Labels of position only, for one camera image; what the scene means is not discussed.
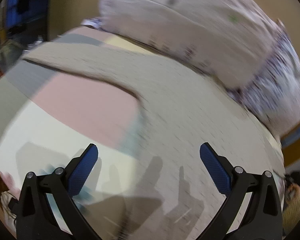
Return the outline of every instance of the pink fabric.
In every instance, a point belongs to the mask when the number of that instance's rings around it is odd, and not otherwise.
[[[66,73],[53,77],[32,101],[77,132],[115,149],[138,111],[137,99],[123,90]]]
[[[8,187],[8,189],[11,191],[11,194],[16,199],[19,199],[20,198],[21,190],[18,187],[16,187],[16,184],[15,184],[14,179],[11,176],[11,174],[8,173],[8,172],[6,172],[5,174],[3,174],[0,171],[0,177],[1,177],[2,181],[6,184],[6,186]]]

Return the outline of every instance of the textured fabric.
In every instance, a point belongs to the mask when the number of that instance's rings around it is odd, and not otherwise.
[[[2,192],[0,196],[2,210],[4,214],[4,222],[14,233],[16,233],[17,216],[14,213],[12,213],[9,208],[9,203],[12,198],[15,198],[15,196],[12,194],[11,191]]]
[[[289,234],[300,220],[300,194],[292,199],[282,213],[282,225],[286,234]]]
[[[280,28],[253,0],[100,0],[102,28],[177,57],[228,88],[246,85]]]
[[[285,31],[253,81],[231,95],[274,136],[286,134],[300,122],[300,60]]]
[[[159,205],[149,212],[151,201],[126,203],[128,239],[195,239],[208,225],[225,198],[200,160],[203,142],[247,172],[284,171],[282,162],[271,157],[274,149],[260,122],[211,78],[175,60],[62,43],[46,43],[25,58],[115,84],[140,100],[144,126],[138,134],[139,166],[131,192],[123,194],[151,198]],[[148,179],[141,179],[145,174]]]

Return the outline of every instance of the bedsheet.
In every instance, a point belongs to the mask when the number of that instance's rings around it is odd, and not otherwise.
[[[54,42],[155,53],[119,36],[87,27],[71,30]],[[138,165],[136,144],[142,122],[137,100],[120,89],[20,61],[0,79],[1,176],[18,196],[28,171],[42,175],[58,166],[64,167],[89,143],[95,143],[100,159],[74,200],[96,232],[103,239],[111,239],[120,234],[126,205],[131,201],[147,203],[125,194]],[[276,171],[283,174],[280,146],[261,124],[258,129],[262,131],[269,159],[275,163]],[[158,165],[154,159],[150,168],[156,169]],[[151,180],[152,175],[145,172],[143,179]],[[181,180],[186,186],[185,178]],[[158,208],[158,203],[151,202],[148,212]],[[53,211],[60,227],[67,231],[57,209]],[[203,230],[202,227],[204,225],[193,226],[190,231],[195,234]]]

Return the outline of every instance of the metal screw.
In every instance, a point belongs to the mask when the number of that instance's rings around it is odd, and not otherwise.
[[[271,177],[272,177],[272,173],[269,172],[269,171],[266,171],[266,172],[265,172],[265,175],[266,175],[268,178],[271,178]]]
[[[234,170],[236,173],[243,173],[243,168],[241,168],[240,166],[235,167]]]
[[[31,179],[33,177],[34,173],[31,171],[31,172],[28,172],[27,173],[27,178],[28,179]]]
[[[58,175],[60,175],[60,174],[62,174],[63,173],[63,168],[56,168],[56,170],[54,171],[55,172],[55,174],[58,174]]]

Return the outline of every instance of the blue rubber finger pad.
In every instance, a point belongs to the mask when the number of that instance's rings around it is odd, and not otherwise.
[[[97,159],[98,148],[92,145],[68,179],[68,194],[71,197],[80,193]]]
[[[229,196],[231,192],[231,178],[222,167],[214,153],[205,144],[200,147],[200,158],[207,168],[214,184],[221,194]]]

